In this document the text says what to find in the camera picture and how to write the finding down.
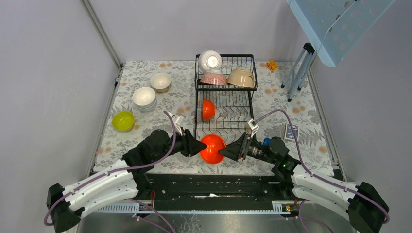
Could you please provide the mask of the orange bowl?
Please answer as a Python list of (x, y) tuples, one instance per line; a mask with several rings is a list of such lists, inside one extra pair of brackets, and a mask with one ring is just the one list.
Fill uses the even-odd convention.
[(203, 99), (202, 119), (203, 121), (211, 120), (216, 114), (216, 106), (208, 99)]
[(216, 134), (208, 134), (201, 139), (207, 148), (200, 152), (200, 156), (207, 164), (216, 165), (224, 160), (224, 156), (218, 152), (226, 147), (225, 141)]

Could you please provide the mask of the white ribbed bowl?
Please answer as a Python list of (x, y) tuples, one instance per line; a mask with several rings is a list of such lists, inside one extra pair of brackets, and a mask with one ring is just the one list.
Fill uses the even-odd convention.
[(147, 106), (154, 100), (157, 100), (156, 92), (150, 87), (141, 87), (132, 95), (133, 103), (140, 106)]
[(141, 112), (149, 112), (156, 108), (157, 100), (154, 100), (152, 103), (148, 104), (147, 106), (140, 106), (137, 104), (134, 104), (134, 106)]

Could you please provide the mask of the cream floral bowl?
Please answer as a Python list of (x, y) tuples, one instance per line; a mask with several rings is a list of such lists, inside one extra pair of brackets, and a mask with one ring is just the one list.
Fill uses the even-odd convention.
[(156, 92), (167, 92), (172, 83), (171, 76), (167, 73), (157, 73), (151, 77), (150, 84)]

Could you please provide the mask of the lime green bowl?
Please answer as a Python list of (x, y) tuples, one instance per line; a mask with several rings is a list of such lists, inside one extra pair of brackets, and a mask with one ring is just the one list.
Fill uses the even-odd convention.
[(128, 132), (135, 125), (135, 117), (131, 111), (119, 111), (113, 115), (111, 121), (112, 127), (119, 132)]

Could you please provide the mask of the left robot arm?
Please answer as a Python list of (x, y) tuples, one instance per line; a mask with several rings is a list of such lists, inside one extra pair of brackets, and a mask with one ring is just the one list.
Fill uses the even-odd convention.
[(155, 130), (105, 170), (71, 185), (50, 186), (44, 223), (61, 233), (105, 205), (135, 197), (146, 199), (151, 192), (146, 172), (155, 164), (176, 153), (191, 157), (206, 148), (188, 129), (179, 129), (172, 136)]

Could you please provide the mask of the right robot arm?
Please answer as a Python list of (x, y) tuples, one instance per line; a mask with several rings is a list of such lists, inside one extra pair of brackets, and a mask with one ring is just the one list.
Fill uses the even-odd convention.
[(289, 155), (279, 137), (258, 142), (247, 133), (219, 150), (234, 161), (247, 156), (273, 165), (271, 172), (279, 180), (279, 195), (285, 200), (297, 197), (319, 204), (345, 218), (360, 233), (378, 233), (389, 222), (389, 206), (369, 183), (345, 182), (305, 169)]

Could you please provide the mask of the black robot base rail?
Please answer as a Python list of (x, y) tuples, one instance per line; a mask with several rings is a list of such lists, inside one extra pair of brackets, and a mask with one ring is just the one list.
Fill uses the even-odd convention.
[(272, 210), (274, 202), (293, 205), (297, 197), (275, 176), (146, 174), (150, 183), (136, 195), (120, 201), (138, 200), (153, 204), (157, 211), (240, 211)]

